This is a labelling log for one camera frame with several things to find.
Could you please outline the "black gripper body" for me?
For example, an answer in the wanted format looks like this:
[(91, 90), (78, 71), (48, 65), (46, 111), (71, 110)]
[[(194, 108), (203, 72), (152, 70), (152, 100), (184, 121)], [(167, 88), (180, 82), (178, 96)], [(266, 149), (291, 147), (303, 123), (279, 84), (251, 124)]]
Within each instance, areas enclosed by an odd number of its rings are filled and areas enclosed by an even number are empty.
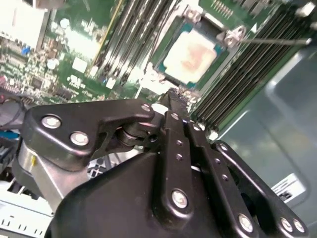
[(194, 215), (172, 230), (153, 213), (156, 153), (142, 153), (72, 190), (60, 203), (48, 238), (231, 238), (211, 206), (201, 175), (192, 171)]

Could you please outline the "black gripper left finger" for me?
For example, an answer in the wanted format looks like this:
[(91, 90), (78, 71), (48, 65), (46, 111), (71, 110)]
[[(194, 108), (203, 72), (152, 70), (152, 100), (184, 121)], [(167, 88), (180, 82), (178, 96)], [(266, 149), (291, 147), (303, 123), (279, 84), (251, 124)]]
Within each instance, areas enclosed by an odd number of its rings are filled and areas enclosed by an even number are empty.
[(185, 100), (173, 92), (154, 104), (119, 99), (30, 108), (13, 173), (56, 211), (67, 194), (88, 181), (92, 160), (135, 146), (156, 150), (166, 112), (177, 121), (189, 120)]

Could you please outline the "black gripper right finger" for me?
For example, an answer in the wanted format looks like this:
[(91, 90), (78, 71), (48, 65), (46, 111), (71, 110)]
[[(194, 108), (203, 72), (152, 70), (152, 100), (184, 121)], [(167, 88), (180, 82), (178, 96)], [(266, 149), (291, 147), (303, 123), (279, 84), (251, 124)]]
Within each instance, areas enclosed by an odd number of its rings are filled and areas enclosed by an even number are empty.
[(209, 144), (192, 122), (187, 99), (173, 95), (173, 111), (185, 120), (194, 165), (200, 169), (216, 226), (224, 238), (308, 238), (301, 219), (225, 142)]

